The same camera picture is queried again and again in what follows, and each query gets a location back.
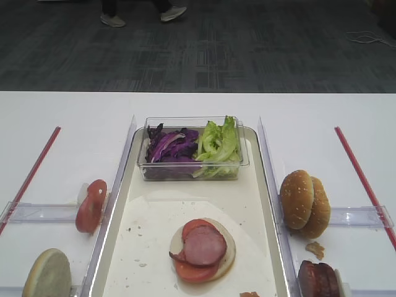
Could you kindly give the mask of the left grey sneaker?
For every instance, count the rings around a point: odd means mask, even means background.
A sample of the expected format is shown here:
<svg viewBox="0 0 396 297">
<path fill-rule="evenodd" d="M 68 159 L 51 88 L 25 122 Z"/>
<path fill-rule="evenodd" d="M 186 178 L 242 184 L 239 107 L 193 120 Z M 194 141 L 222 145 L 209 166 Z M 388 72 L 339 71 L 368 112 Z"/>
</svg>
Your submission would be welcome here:
<svg viewBox="0 0 396 297">
<path fill-rule="evenodd" d="M 121 28 L 124 27 L 126 25 L 125 21 L 123 21 L 120 17 L 118 17 L 117 15 L 112 17 L 106 14 L 102 14 L 100 16 L 100 20 L 103 24 L 109 26 L 109 27 L 113 27 L 113 28 Z"/>
</svg>

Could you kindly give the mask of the long clear divider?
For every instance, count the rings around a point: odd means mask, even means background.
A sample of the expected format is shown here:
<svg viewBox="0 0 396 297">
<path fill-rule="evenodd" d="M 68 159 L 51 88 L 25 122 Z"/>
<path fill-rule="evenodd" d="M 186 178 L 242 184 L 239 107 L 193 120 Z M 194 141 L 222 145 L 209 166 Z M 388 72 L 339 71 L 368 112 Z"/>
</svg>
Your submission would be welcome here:
<svg viewBox="0 0 396 297">
<path fill-rule="evenodd" d="M 82 284 L 74 293 L 74 296 L 103 295 L 122 218 L 122 211 L 119 205 L 124 203 L 126 200 L 126 195 L 122 193 L 122 183 L 136 128 L 136 118 L 133 116 L 114 183 L 103 213 L 102 223 L 98 231 L 97 240 L 93 248 L 88 270 Z"/>
<path fill-rule="evenodd" d="M 270 205 L 272 209 L 273 223 L 276 230 L 277 244 L 282 263 L 283 278 L 286 285 L 286 293 L 287 296 L 301 296 L 301 290 L 299 287 L 289 243 L 289 232 L 286 226 L 283 224 L 282 205 L 278 197 L 277 181 L 275 179 L 268 138 L 262 118 L 259 118 L 257 128 L 259 133 L 267 189 L 269 192 Z"/>
</svg>

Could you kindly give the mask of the clear plastic salad container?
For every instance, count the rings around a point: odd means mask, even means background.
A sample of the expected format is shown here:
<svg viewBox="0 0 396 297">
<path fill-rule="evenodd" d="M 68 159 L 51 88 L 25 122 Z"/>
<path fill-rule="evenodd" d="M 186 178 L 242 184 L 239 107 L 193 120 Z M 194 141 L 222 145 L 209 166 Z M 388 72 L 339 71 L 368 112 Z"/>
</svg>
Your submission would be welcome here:
<svg viewBox="0 0 396 297">
<path fill-rule="evenodd" d="M 137 166 L 146 181 L 234 180 L 250 163 L 235 116 L 145 120 Z"/>
</svg>

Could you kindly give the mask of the tomato slice on bun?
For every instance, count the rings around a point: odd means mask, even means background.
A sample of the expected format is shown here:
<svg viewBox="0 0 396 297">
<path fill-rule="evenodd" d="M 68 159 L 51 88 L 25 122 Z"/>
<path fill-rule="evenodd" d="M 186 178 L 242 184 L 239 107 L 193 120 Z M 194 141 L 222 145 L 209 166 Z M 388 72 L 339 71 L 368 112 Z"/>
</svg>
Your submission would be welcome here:
<svg viewBox="0 0 396 297">
<path fill-rule="evenodd" d="M 186 236 L 195 228 L 199 226 L 210 226 L 216 229 L 213 223 L 210 223 L 208 218 L 199 218 L 187 222 L 182 229 L 181 238 L 185 242 Z M 220 262 L 208 267 L 195 267 L 188 263 L 173 261 L 176 273 L 179 278 L 190 283 L 203 283 L 214 278 L 217 273 Z"/>
</svg>

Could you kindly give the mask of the rear sesame bun top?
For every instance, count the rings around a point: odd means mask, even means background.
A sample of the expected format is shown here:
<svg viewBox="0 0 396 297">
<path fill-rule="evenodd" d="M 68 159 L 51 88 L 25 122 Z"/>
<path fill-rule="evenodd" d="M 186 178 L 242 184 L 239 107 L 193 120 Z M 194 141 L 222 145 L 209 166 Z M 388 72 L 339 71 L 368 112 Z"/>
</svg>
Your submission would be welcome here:
<svg viewBox="0 0 396 297">
<path fill-rule="evenodd" d="M 331 209 L 322 182 L 314 176 L 311 179 L 314 189 L 314 201 L 309 220 L 301 230 L 301 233 L 309 239 L 314 239 L 318 238 L 328 227 Z"/>
</svg>

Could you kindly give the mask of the rear upright tomato slice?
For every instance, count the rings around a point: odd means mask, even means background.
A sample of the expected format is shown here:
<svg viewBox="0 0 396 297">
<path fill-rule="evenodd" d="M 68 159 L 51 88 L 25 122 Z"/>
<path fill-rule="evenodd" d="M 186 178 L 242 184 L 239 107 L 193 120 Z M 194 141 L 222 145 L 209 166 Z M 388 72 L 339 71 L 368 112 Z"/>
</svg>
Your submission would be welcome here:
<svg viewBox="0 0 396 297">
<path fill-rule="evenodd" d="M 102 179 L 92 182 L 87 188 L 87 197 L 90 202 L 103 204 L 107 193 L 107 183 Z"/>
</svg>

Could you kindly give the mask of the purple cabbage pile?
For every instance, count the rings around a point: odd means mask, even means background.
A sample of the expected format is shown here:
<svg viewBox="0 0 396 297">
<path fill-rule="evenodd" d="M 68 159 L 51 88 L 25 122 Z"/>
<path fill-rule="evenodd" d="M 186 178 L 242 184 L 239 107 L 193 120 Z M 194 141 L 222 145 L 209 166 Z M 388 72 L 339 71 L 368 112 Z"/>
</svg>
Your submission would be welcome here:
<svg viewBox="0 0 396 297">
<path fill-rule="evenodd" d="M 193 154 L 198 149 L 196 140 L 199 132 L 182 128 L 173 132 L 163 132 L 163 124 L 156 128 L 147 128 L 150 139 L 145 160 L 147 163 L 190 163 L 195 159 Z M 147 180 L 191 179 L 195 168 L 193 166 L 150 166 L 145 169 Z"/>
</svg>

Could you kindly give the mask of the right long clear divider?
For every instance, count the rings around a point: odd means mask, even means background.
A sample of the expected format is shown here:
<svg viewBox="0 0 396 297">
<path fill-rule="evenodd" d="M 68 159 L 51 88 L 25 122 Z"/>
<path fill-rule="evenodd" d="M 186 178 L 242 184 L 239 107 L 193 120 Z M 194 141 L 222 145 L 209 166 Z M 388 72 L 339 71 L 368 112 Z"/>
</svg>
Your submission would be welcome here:
<svg viewBox="0 0 396 297">
<path fill-rule="evenodd" d="M 273 223 L 276 230 L 277 244 L 282 263 L 283 278 L 286 285 L 286 293 L 287 296 L 301 296 L 301 290 L 299 287 L 289 243 L 289 232 L 286 226 L 283 224 L 282 205 L 278 197 L 277 181 L 275 179 L 268 138 L 262 118 L 259 118 L 257 128 L 259 133 L 267 189 L 269 192 L 270 205 L 272 209 Z"/>
</svg>

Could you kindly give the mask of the clear holder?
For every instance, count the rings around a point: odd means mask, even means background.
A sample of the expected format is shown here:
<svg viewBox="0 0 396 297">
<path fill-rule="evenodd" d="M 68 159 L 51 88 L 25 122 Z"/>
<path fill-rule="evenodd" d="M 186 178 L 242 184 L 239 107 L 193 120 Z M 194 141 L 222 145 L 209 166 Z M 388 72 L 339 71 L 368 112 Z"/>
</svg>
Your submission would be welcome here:
<svg viewBox="0 0 396 297">
<path fill-rule="evenodd" d="M 385 214 L 390 219 L 390 224 L 394 227 L 385 206 Z M 328 226 L 334 227 L 362 227 L 362 228 L 384 228 L 376 209 L 373 206 L 368 207 L 333 207 L 331 209 Z"/>
<path fill-rule="evenodd" d="M 74 223 L 80 205 L 87 195 L 67 204 L 33 204 L 8 202 L 1 223 Z"/>
</svg>

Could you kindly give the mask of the cream metal tray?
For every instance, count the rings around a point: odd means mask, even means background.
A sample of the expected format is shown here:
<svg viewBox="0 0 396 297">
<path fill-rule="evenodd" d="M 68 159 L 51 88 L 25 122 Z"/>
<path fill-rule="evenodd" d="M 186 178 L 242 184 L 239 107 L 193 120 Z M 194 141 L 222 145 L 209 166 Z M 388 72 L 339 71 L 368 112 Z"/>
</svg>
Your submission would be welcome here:
<svg viewBox="0 0 396 297">
<path fill-rule="evenodd" d="M 91 296 L 287 296 L 257 134 L 243 131 L 250 164 L 232 181 L 144 181 L 136 165 L 136 132 L 126 175 Z M 231 233 L 236 258 L 218 280 L 180 280 L 168 255 L 174 233 L 195 218 L 212 218 Z"/>
</svg>

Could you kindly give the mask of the left long clear divider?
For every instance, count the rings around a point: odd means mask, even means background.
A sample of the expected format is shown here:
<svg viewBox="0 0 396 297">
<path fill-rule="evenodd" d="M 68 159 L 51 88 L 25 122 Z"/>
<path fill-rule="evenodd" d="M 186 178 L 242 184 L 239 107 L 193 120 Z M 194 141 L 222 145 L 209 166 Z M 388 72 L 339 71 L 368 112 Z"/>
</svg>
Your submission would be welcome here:
<svg viewBox="0 0 396 297">
<path fill-rule="evenodd" d="M 136 118 L 133 116 L 114 183 L 103 213 L 102 223 L 98 231 L 97 240 L 93 248 L 88 270 L 82 284 L 74 293 L 74 296 L 103 295 L 122 218 L 122 211 L 119 205 L 124 203 L 126 200 L 126 195 L 122 193 L 122 183 L 136 128 Z"/>
</svg>

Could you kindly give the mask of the upper left clear holder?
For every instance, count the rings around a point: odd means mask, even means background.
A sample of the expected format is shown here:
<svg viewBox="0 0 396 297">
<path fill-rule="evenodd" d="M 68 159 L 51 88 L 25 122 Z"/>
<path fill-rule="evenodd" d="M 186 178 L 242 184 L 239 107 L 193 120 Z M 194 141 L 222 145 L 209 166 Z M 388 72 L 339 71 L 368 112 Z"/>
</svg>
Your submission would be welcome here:
<svg viewBox="0 0 396 297">
<path fill-rule="evenodd" d="M 33 204 L 8 202 L 1 223 L 74 223 L 80 205 L 87 195 L 67 204 Z"/>
</svg>

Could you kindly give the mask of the left red tape strip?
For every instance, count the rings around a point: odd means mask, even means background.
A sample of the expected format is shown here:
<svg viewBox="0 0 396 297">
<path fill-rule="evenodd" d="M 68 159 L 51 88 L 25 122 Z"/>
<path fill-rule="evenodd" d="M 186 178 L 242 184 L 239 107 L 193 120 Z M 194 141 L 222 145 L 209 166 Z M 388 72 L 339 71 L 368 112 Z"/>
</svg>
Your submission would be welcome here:
<svg viewBox="0 0 396 297">
<path fill-rule="evenodd" d="M 55 127 L 55 129 L 54 129 L 53 133 L 51 134 L 50 138 L 48 139 L 46 145 L 44 146 L 43 150 L 39 154 L 36 162 L 33 164 L 27 177 L 25 178 L 24 182 L 22 183 L 19 191 L 15 195 L 14 199 L 10 202 L 8 208 L 6 209 L 4 218 L 1 219 L 0 235 L 2 234 L 5 227 L 7 226 L 7 223 L 9 221 L 11 215 L 13 214 L 15 208 L 18 206 L 22 196 L 25 194 L 25 191 L 27 190 L 28 186 L 30 185 L 32 179 L 34 178 L 36 172 L 38 171 L 40 165 L 42 164 L 43 160 L 45 159 L 47 153 L 49 152 L 51 146 L 53 145 L 53 143 L 56 140 L 60 131 L 61 131 L 61 127 L 59 127 L 59 126 Z"/>
</svg>

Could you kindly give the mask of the sesame bun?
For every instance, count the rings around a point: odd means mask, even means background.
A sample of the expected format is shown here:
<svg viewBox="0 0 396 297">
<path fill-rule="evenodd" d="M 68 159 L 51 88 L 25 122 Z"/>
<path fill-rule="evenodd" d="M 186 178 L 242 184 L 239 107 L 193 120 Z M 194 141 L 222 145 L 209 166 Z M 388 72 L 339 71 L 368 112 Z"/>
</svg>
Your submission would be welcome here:
<svg viewBox="0 0 396 297">
<path fill-rule="evenodd" d="M 280 200 L 285 224 L 294 230 L 302 229 L 311 216 L 314 201 L 312 179 L 307 171 L 296 170 L 285 177 Z"/>
<path fill-rule="evenodd" d="M 314 176 L 311 179 L 314 189 L 314 201 L 309 220 L 301 230 L 301 233 L 309 239 L 314 239 L 318 238 L 328 227 L 331 209 L 322 182 Z"/>
</svg>

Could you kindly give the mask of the right red tape strip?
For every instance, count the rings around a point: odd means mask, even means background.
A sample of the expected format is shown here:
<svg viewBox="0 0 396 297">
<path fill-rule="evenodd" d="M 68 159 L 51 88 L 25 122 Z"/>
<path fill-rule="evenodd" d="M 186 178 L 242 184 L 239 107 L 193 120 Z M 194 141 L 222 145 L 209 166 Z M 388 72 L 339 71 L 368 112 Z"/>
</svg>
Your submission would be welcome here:
<svg viewBox="0 0 396 297">
<path fill-rule="evenodd" d="M 348 158 L 351 161 L 351 164 L 353 165 L 356 174 L 359 177 L 359 180 L 361 181 L 361 184 L 364 187 L 364 190 L 366 191 L 373 207 L 376 209 L 377 215 L 380 218 L 384 229 L 387 233 L 388 238 L 390 239 L 390 242 L 392 243 L 393 247 L 395 248 L 395 232 L 393 227 L 390 224 L 390 219 L 388 218 L 388 216 L 385 214 L 385 208 L 383 206 L 380 205 L 369 181 L 367 180 L 362 168 L 359 165 L 358 160 L 355 157 L 355 154 L 353 153 L 350 145 L 348 144 L 347 139 L 345 138 L 342 130 L 340 129 L 340 127 L 334 127 L 334 130 L 341 142 L 341 144 L 343 145 L 343 148 L 346 152 L 346 154 L 348 155 Z"/>
</svg>

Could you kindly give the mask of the green lettuce leaves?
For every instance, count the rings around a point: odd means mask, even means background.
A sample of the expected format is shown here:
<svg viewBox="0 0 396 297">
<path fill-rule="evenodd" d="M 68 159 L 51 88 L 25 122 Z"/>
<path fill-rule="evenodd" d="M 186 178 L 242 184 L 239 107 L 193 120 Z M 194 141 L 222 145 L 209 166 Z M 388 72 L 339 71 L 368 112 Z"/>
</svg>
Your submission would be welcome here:
<svg viewBox="0 0 396 297">
<path fill-rule="evenodd" d="M 192 174 L 193 178 L 202 179 L 235 179 L 237 178 L 241 161 L 239 156 L 239 137 L 237 136 L 236 121 L 232 116 L 225 116 L 221 126 L 209 121 L 199 136 L 198 149 L 195 160 L 211 163 L 203 166 Z M 213 165 L 227 163 L 226 166 Z"/>
</svg>

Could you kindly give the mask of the bottom bun slice on tray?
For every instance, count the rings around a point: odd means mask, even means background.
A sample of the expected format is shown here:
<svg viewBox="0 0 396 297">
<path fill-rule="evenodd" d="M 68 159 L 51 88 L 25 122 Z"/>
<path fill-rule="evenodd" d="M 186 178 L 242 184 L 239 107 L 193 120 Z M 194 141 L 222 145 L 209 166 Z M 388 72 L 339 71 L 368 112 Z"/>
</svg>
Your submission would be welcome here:
<svg viewBox="0 0 396 297">
<path fill-rule="evenodd" d="M 226 240 L 227 243 L 227 250 L 226 254 L 222 257 L 222 259 L 219 261 L 220 266 L 215 274 L 214 278 L 206 281 L 206 282 L 211 282 L 212 280 L 216 280 L 222 276 L 224 276 L 227 271 L 230 269 L 230 267 L 233 265 L 233 262 L 235 260 L 236 256 L 236 245 L 235 241 L 232 237 L 232 235 L 228 232 L 228 230 L 219 222 L 216 220 L 213 220 L 211 218 L 208 218 L 210 223 L 213 223 L 216 229 L 223 235 L 223 237 Z M 170 243 L 170 251 L 172 253 L 177 254 L 180 252 L 183 248 L 183 242 L 181 238 L 181 233 L 182 233 L 183 226 L 180 227 L 177 232 L 173 235 L 171 243 Z"/>
</svg>

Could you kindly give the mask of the upper right clear holder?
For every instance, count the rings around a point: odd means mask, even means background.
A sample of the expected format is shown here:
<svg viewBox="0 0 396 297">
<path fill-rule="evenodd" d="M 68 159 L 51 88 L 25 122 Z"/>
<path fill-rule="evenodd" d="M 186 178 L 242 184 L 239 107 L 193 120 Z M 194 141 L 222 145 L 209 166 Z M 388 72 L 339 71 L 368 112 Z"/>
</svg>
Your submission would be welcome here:
<svg viewBox="0 0 396 297">
<path fill-rule="evenodd" d="M 385 214 L 390 219 L 390 224 L 394 227 L 385 206 Z M 384 228 L 376 209 L 373 206 L 368 207 L 333 207 L 331 209 L 328 226 L 334 227 L 362 227 L 362 228 Z"/>
</svg>

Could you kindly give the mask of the front sesame bun top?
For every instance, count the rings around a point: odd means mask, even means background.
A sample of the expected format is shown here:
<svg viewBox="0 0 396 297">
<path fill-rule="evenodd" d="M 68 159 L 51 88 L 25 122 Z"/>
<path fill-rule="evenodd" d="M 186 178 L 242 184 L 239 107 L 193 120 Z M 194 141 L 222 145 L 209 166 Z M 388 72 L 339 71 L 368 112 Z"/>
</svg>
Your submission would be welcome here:
<svg viewBox="0 0 396 297">
<path fill-rule="evenodd" d="M 314 201 L 312 179 L 307 171 L 296 170 L 285 177 L 280 200 L 285 224 L 294 230 L 302 229 L 311 216 Z"/>
</svg>

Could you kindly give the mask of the round ham slice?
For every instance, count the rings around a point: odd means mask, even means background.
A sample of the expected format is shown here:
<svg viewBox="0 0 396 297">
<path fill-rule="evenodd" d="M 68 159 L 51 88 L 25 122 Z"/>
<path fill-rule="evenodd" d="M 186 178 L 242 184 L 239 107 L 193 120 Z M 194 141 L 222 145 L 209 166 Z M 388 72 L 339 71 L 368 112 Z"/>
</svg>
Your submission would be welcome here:
<svg viewBox="0 0 396 297">
<path fill-rule="evenodd" d="M 226 254 L 227 243 L 223 235 L 210 225 L 202 225 L 191 230 L 183 239 L 183 248 L 169 256 L 196 267 L 209 267 L 218 263 Z"/>
</svg>

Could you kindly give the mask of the stack of meat patties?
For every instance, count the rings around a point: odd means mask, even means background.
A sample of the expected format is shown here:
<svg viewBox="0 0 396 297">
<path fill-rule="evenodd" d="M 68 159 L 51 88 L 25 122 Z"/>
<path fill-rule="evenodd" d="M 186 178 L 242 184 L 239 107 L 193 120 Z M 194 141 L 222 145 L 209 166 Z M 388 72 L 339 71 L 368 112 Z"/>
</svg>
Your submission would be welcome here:
<svg viewBox="0 0 396 297">
<path fill-rule="evenodd" d="M 326 263 L 302 261 L 298 281 L 303 297 L 340 296 L 335 271 Z"/>
</svg>

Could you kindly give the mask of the bread crumb on table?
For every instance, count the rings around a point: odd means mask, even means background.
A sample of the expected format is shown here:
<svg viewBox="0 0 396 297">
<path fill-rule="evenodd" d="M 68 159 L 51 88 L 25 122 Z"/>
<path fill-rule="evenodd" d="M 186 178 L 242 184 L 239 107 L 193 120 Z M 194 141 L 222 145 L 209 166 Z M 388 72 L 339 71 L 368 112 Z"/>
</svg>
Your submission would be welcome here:
<svg viewBox="0 0 396 297">
<path fill-rule="evenodd" d="M 305 250 L 313 253 L 318 260 L 322 260 L 324 258 L 324 250 L 317 241 L 311 242 L 305 246 Z"/>
</svg>

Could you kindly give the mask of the red tape strip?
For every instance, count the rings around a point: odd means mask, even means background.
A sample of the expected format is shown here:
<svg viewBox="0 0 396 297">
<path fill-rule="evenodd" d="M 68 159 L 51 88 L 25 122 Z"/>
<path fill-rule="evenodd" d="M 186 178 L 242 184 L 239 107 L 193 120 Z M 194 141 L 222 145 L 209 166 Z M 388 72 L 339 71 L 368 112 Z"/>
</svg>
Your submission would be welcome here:
<svg viewBox="0 0 396 297">
<path fill-rule="evenodd" d="M 53 133 L 51 134 L 50 138 L 48 139 L 46 145 L 44 146 L 43 150 L 39 154 L 36 162 L 33 164 L 27 177 L 25 178 L 24 182 L 22 183 L 19 191 L 15 195 L 14 199 L 10 202 L 8 208 L 6 209 L 4 218 L 1 219 L 0 235 L 2 234 L 5 227 L 7 226 L 7 223 L 9 221 L 11 215 L 13 214 L 15 208 L 18 206 L 22 196 L 25 194 L 25 191 L 27 190 L 28 186 L 30 185 L 32 179 L 34 178 L 36 172 L 38 171 L 40 165 L 42 164 L 43 160 L 45 159 L 47 153 L 49 152 L 51 146 L 53 145 L 53 143 L 56 140 L 60 131 L 61 131 L 61 127 L 59 127 L 59 126 L 55 127 L 55 129 L 54 129 Z"/>
<path fill-rule="evenodd" d="M 343 145 L 343 148 L 346 152 L 346 154 L 348 155 L 348 158 L 351 161 L 351 164 L 353 165 L 356 174 L 359 177 L 359 180 L 361 181 L 361 184 L 364 187 L 364 190 L 366 191 L 373 207 L 376 209 L 377 215 L 380 218 L 384 229 L 387 233 L 388 238 L 390 239 L 390 242 L 392 243 L 393 247 L 395 248 L 395 232 L 393 227 L 390 224 L 390 219 L 388 218 L 388 216 L 385 214 L 385 208 L 383 206 L 380 205 L 369 181 L 367 180 L 362 168 L 359 165 L 358 160 L 355 157 L 355 154 L 353 153 L 350 145 L 348 144 L 347 139 L 345 138 L 342 130 L 340 129 L 340 127 L 334 127 L 334 130 L 341 142 L 341 144 Z"/>
</svg>

